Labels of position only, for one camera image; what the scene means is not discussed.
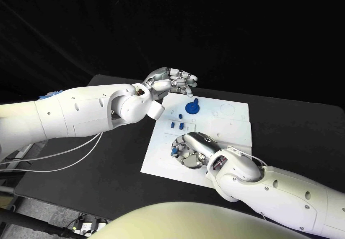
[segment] black curtain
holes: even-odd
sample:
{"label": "black curtain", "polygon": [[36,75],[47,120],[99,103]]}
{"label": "black curtain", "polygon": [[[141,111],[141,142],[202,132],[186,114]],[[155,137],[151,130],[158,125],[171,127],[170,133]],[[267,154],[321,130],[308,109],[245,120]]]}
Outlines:
{"label": "black curtain", "polygon": [[176,0],[0,2],[0,102],[183,69],[199,87],[343,107],[336,6]]}

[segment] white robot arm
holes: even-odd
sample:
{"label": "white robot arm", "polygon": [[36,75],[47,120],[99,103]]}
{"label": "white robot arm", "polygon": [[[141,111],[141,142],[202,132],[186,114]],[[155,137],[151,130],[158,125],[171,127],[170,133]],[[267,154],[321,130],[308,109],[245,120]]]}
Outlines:
{"label": "white robot arm", "polygon": [[189,168],[206,165],[206,178],[230,202],[284,226],[333,239],[345,238],[345,194],[308,178],[271,166],[258,167],[232,146],[220,149],[202,133],[171,143],[171,157]]}
{"label": "white robot arm", "polygon": [[141,84],[79,87],[37,101],[0,105],[0,161],[38,141],[95,135],[138,122],[145,114],[157,120],[164,108],[154,100],[168,91],[191,97],[196,80],[161,67]]}

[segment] black table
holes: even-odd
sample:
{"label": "black table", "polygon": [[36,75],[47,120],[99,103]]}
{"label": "black table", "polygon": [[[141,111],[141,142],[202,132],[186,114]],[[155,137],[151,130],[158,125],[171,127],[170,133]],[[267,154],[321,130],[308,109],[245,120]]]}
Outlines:
{"label": "black table", "polygon": [[[96,75],[89,86],[137,82]],[[345,113],[339,107],[200,88],[193,89],[193,94],[248,103],[252,154],[268,165],[345,192]],[[152,127],[154,120],[145,116],[138,123],[105,132],[83,161],[57,172],[25,173],[15,194],[106,219],[168,201],[209,203],[258,216],[242,202],[222,199],[213,189],[139,173]],[[70,149],[89,139],[51,139],[40,156]],[[36,161],[31,169],[69,165],[92,145]]]}

